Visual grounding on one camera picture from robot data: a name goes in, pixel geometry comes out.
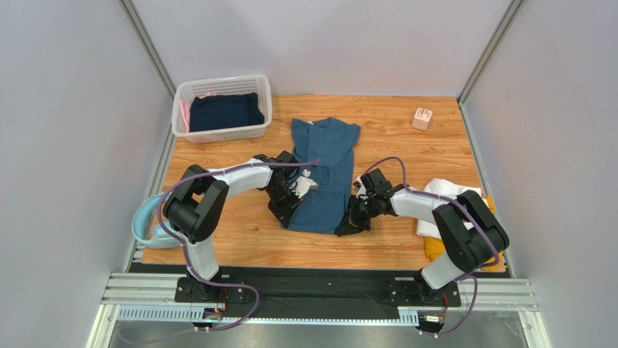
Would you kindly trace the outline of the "teal blue t shirt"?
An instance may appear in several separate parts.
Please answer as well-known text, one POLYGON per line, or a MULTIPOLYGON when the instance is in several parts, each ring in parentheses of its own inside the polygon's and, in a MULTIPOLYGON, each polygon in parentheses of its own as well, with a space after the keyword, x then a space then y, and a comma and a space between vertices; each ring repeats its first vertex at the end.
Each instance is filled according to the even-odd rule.
POLYGON ((318 121, 293 119, 293 155, 298 162, 320 162, 310 169, 318 189, 305 196, 291 217, 290 231, 333 234, 342 222, 351 196, 353 148, 361 127, 333 117, 318 121))

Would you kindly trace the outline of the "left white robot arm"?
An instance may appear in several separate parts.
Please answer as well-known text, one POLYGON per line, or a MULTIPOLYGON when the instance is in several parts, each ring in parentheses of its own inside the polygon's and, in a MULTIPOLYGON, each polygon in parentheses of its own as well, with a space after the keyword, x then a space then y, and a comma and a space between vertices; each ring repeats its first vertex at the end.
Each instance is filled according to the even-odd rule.
POLYGON ((318 188, 310 177, 310 167, 297 162, 289 152, 276 158, 260 154, 221 169, 188 167, 182 179, 161 196, 157 217, 166 218, 160 226, 179 242, 189 280, 206 291, 230 288, 230 284, 213 280, 220 271, 213 234, 226 200, 251 190, 263 191, 268 195, 268 209, 287 227, 306 196, 318 188))

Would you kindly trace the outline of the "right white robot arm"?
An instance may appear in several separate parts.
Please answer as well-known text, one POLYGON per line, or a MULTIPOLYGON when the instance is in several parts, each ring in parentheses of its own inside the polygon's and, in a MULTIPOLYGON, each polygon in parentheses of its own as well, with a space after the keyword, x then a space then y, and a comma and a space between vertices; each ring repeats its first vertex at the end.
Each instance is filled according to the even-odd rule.
POLYGON ((359 178, 336 236, 371 230, 380 215, 415 218, 437 227, 444 252, 416 272, 409 288, 420 303, 431 304, 447 294, 464 275, 498 260, 510 245, 509 237, 482 197, 467 190, 455 196, 393 186, 379 169, 359 178))

